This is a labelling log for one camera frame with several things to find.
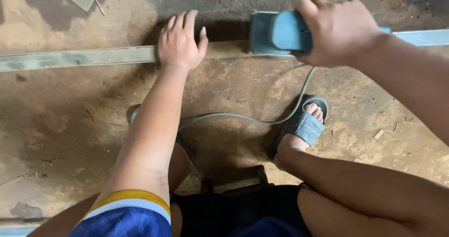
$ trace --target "slide sandal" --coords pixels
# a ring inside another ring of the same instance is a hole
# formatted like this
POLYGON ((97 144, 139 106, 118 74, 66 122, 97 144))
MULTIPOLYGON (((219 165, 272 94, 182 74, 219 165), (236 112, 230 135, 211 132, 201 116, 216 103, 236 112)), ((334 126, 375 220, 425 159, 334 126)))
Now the slide sandal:
POLYGON ((324 122, 321 123, 317 120, 317 118, 311 114, 308 114, 304 110, 304 106, 310 103, 315 103, 321 108, 321 111, 323 112, 323 120, 326 121, 327 112, 329 110, 326 100, 318 95, 304 95, 301 102, 302 104, 300 104, 293 116, 282 125, 281 131, 268 148, 266 153, 271 161, 273 161, 274 155, 276 155, 278 150, 278 145, 284 135, 292 134, 294 136, 298 136, 307 144, 313 146, 318 137, 324 131, 324 122))
MULTIPOLYGON (((130 123, 132 123, 134 121, 134 118, 136 117, 138 111, 140 108, 137 108, 136 110, 134 110, 131 114, 131 118, 130 118, 130 123)), ((187 142, 185 142, 180 135, 176 136, 176 143, 178 143, 187 153, 188 158, 192 161, 192 163, 195 163, 195 154, 193 153, 193 150, 191 150, 191 146, 188 145, 187 142)))

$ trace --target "hand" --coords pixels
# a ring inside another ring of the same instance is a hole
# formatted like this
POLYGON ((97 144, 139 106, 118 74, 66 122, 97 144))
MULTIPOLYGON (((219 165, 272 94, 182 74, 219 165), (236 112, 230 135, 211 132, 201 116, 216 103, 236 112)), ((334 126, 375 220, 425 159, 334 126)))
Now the hand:
POLYGON ((197 67, 204 58, 209 40, 203 27, 198 46, 195 43, 194 25, 197 14, 197 10, 184 11, 178 16, 171 17, 162 29, 158 44, 158 56, 162 67, 170 65, 189 71, 197 67))
POLYGON ((292 54, 312 66, 351 66, 385 34, 359 0, 300 0, 296 10, 310 30, 313 47, 308 55, 292 54))

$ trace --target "left hand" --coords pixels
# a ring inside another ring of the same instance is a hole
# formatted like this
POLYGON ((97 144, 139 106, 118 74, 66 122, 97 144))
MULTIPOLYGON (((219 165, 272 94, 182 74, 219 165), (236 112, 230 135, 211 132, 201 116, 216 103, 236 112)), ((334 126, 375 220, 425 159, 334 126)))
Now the left hand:
POLYGON ((191 10, 173 16, 162 29, 158 44, 162 67, 174 66, 189 71, 197 67, 204 58, 209 40, 203 27, 198 46, 195 43, 194 25, 197 14, 197 10, 191 10))

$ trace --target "white stripe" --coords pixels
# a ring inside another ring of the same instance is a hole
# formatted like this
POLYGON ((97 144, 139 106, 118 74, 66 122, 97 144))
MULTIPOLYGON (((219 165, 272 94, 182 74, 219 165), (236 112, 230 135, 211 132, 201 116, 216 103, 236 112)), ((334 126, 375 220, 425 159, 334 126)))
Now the white stripe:
POLYGON ((171 224, 170 216, 168 215, 168 212, 160 205, 143 199, 137 199, 137 198, 129 198, 129 199, 122 199, 118 201, 114 201, 112 203, 109 203, 107 205, 103 205, 100 208, 97 208, 93 211, 91 211, 84 219, 88 219, 94 216, 97 216, 100 213, 103 213, 105 211, 110 211, 117 208, 123 208, 123 207, 140 207, 149 209, 152 211, 155 211, 162 215, 169 224, 171 224))

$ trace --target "forearm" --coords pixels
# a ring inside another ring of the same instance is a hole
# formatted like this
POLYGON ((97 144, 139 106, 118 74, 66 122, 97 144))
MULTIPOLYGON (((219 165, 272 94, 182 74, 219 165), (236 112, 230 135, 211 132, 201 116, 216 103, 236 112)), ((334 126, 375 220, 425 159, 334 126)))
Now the forearm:
POLYGON ((352 67, 373 79, 449 143, 449 59, 384 35, 352 67))
POLYGON ((98 197, 120 190, 150 191, 168 202, 168 166, 188 71, 162 68, 123 141, 111 179, 98 197))

